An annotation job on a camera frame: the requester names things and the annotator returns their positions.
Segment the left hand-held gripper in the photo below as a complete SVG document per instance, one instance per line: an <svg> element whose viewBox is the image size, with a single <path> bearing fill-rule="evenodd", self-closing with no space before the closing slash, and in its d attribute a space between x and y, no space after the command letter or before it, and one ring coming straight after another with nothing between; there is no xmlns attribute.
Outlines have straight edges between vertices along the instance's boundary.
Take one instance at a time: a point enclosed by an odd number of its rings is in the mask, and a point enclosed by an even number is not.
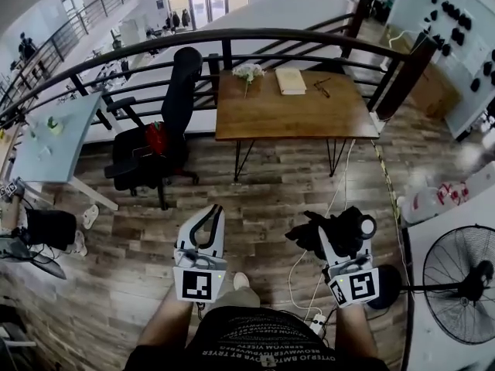
<svg viewBox="0 0 495 371"><path fill-rule="evenodd" d="M196 238L199 231L208 239ZM192 215L180 228L176 266L172 269L176 297L181 301L214 303L227 273L224 253L225 212L213 204Z"/></svg>

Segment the black cloth item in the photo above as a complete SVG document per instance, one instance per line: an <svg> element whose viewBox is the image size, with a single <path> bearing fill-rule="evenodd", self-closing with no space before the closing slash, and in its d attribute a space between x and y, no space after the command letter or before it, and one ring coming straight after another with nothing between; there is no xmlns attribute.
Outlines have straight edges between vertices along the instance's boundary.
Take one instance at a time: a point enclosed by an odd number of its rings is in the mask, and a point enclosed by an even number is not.
<svg viewBox="0 0 495 371"><path fill-rule="evenodd" d="M338 257L355 258L363 242L372 238L377 230L376 220L371 215L364 215L355 206L329 218L311 211L305 211L304 215L309 221L293 227L285 237L328 263L329 256L324 245L330 245Z"/></svg>

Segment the person's left forearm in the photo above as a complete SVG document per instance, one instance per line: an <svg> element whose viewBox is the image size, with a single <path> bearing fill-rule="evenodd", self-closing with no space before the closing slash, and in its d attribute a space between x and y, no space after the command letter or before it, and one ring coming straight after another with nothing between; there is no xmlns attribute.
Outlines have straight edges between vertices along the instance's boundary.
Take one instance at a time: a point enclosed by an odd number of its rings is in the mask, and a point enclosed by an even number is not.
<svg viewBox="0 0 495 371"><path fill-rule="evenodd" d="M193 303L179 300L173 285L143 329L137 346L184 349L192 311Z"/></svg>

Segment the person's right forearm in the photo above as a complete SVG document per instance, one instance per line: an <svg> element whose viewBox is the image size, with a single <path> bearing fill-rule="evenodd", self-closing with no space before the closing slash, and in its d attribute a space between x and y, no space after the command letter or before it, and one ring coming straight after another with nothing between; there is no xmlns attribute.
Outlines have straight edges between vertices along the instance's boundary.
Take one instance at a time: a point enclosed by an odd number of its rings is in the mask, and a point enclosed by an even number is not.
<svg viewBox="0 0 495 371"><path fill-rule="evenodd" d="M362 304L336 310L335 349L348 356L378 357L377 345Z"/></svg>

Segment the yellow black floor tape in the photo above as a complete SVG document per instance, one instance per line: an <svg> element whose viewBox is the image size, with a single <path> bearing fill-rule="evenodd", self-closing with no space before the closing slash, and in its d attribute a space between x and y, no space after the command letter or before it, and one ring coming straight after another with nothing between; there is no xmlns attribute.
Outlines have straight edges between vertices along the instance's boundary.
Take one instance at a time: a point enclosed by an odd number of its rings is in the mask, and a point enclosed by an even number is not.
<svg viewBox="0 0 495 371"><path fill-rule="evenodd" d="M391 180L391 177L387 171L387 167L385 165L385 161L383 160L382 158L382 155L377 147L377 145L375 144L375 142L373 140L370 141L373 148L374 148L374 151L376 153L376 156L378 158L378 161L380 163L380 166L381 166L381 169L384 173L384 177L385 177L385 182L386 182L386 186L387 186L387 191L388 191L388 194L389 194L389 197L390 197L390 201L391 201L391 207L392 207L392 210L393 210L393 216L394 216L394 220L396 223L400 223L400 220L401 220L401 213L400 213L400 209L398 207L398 198L397 198L397 195L396 195L396 192L394 190L394 187L393 187L393 183L392 183L392 180Z"/></svg>

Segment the white power strip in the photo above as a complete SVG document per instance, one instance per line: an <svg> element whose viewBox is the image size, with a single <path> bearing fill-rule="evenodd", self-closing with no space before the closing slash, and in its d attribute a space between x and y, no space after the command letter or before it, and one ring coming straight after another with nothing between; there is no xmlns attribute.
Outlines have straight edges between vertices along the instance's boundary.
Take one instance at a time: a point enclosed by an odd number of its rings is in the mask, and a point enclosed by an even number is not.
<svg viewBox="0 0 495 371"><path fill-rule="evenodd" d="M315 334L321 335L325 325L326 325L326 316L319 313L313 317L309 327Z"/></svg>

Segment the person's black printed shirt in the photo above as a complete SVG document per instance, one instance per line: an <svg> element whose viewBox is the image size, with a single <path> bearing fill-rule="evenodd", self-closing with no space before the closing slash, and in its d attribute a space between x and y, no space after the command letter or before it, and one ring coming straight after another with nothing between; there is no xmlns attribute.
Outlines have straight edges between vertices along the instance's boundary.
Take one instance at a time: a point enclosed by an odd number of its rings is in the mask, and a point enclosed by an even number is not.
<svg viewBox="0 0 495 371"><path fill-rule="evenodd" d="M372 357L344 355L304 322L269 308L209 311L184 349L140 345L124 371L389 371Z"/></svg>

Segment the white side counter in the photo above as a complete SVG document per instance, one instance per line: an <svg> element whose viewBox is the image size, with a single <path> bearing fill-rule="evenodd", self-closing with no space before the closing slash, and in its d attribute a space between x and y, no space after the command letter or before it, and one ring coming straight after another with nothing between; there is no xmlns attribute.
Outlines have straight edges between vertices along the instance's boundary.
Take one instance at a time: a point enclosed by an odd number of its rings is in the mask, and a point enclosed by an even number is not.
<svg viewBox="0 0 495 371"><path fill-rule="evenodd" d="M411 226L411 283L455 284L488 260L495 269L495 161L466 180L469 198ZM486 371L495 366L495 271L479 301L416 291L406 371Z"/></svg>

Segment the black standing fan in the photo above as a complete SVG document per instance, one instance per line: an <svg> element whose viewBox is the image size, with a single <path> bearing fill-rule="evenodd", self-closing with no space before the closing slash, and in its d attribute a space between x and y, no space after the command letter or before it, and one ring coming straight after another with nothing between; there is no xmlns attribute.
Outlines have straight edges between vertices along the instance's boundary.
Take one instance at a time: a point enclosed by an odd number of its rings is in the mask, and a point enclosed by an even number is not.
<svg viewBox="0 0 495 371"><path fill-rule="evenodd" d="M442 235L425 255L420 285L403 284L391 265L378 272L380 295L371 308L390 308L402 292L423 294L450 338L466 345L495 339L495 229L475 224Z"/></svg>

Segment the wooden table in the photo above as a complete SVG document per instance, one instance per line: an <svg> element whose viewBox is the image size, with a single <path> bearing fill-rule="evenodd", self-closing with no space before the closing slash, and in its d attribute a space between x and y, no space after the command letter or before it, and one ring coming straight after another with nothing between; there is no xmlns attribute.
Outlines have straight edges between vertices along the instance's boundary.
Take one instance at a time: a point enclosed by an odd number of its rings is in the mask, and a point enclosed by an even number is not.
<svg viewBox="0 0 495 371"><path fill-rule="evenodd" d="M215 137L218 141L236 144L234 180L237 181L248 159L241 154L247 141L279 141L287 139L323 139L332 171L340 160L343 147L357 139L375 140L378 131L353 79L340 73L304 70L305 95L284 96L275 73L256 78L244 97L244 81L229 71L219 75ZM324 97L313 84L327 77Z"/></svg>

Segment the light blue desk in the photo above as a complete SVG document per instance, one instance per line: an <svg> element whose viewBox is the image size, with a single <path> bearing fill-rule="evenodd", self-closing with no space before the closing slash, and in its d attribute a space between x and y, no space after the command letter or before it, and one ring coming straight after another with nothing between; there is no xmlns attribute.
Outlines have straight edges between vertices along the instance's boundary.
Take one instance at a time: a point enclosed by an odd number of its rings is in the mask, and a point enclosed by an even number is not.
<svg viewBox="0 0 495 371"><path fill-rule="evenodd" d="M63 104L41 108L34 115L34 134L26 134L17 148L12 176L24 183L69 184L96 203L117 211L118 204L80 181L75 168L94 115L101 108L101 93L90 94ZM49 116L59 118L63 132L54 135L46 126Z"/></svg>

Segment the white flower bouquet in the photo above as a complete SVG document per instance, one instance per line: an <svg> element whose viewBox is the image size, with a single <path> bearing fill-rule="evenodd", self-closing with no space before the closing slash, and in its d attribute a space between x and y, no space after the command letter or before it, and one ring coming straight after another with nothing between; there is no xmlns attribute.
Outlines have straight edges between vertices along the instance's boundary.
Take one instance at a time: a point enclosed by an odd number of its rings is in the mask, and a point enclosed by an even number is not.
<svg viewBox="0 0 495 371"><path fill-rule="evenodd" d="M239 67L233 68L231 73L234 77L244 81L244 97L247 96L248 88L254 80L265 75L261 66L255 63L243 63Z"/></svg>

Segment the brown cardboard box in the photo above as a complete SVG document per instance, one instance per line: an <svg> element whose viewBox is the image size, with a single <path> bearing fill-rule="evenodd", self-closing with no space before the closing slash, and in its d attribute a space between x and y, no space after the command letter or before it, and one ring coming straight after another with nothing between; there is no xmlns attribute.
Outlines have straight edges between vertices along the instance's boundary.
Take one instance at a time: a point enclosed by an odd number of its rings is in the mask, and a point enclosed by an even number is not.
<svg viewBox="0 0 495 371"><path fill-rule="evenodd" d="M404 34L396 26L385 26L380 44L401 53L409 53L413 46L411 36ZM418 110L426 117L442 120L462 100L461 93L450 79L434 63L425 68L422 76L410 93Z"/></svg>

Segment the dark curved railing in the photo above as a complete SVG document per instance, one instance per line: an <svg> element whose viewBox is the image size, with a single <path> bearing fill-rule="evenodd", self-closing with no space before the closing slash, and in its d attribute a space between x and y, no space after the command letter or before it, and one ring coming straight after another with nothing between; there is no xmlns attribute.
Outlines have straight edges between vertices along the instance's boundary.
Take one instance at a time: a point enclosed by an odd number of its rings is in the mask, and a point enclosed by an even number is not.
<svg viewBox="0 0 495 371"><path fill-rule="evenodd" d="M344 29L349 33L347 36L341 35ZM356 35L357 30L352 26L338 27L328 32L307 29L235 28L185 32L145 41L77 64L33 88L15 102L8 104L1 100L0 129L9 129L14 124L22 123L29 112L41 107L42 104L35 103L34 99L44 90L65 80L72 81L74 91L82 96L87 95L88 87L99 84L100 81L81 83L78 76L86 70L158 49L196 43L220 44L220 52L208 53L204 61L220 64L225 70L232 70L237 64L247 61L264 63L275 60L280 64L307 61L316 65L359 67L381 72L381 81L370 83L375 91L372 95L365 96L365 100L369 111L376 110L383 119L388 120L416 85L436 53L438 44L426 33L420 32L411 52L401 53L365 42Z"/></svg>

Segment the balcony black railing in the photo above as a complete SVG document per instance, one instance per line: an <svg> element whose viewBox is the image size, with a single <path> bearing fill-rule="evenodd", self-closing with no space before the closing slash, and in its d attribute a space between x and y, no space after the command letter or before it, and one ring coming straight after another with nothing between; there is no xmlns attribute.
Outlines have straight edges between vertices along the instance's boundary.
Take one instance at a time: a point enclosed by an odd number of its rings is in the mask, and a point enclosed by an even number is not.
<svg viewBox="0 0 495 371"><path fill-rule="evenodd" d="M89 5L82 5L72 11L68 20L44 43L35 44L28 59L19 50L19 58L11 62L11 73L0 74L0 107L16 102L54 76L82 38L128 1L94 0Z"/></svg>

